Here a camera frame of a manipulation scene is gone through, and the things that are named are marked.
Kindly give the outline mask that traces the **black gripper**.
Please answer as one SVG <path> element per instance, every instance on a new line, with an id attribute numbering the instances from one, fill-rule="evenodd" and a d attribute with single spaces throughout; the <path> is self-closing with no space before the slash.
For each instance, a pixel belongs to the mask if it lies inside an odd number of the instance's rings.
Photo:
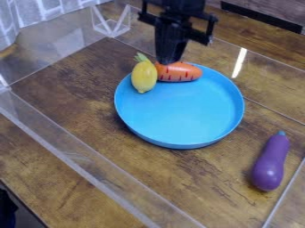
<path id="1" fill-rule="evenodd" d="M 142 0 L 138 19 L 155 28 L 157 59 L 169 65 L 181 59 L 190 40 L 209 45 L 218 18 L 205 11 L 206 0 Z M 207 22 L 201 31 L 191 25 L 191 18 Z"/>

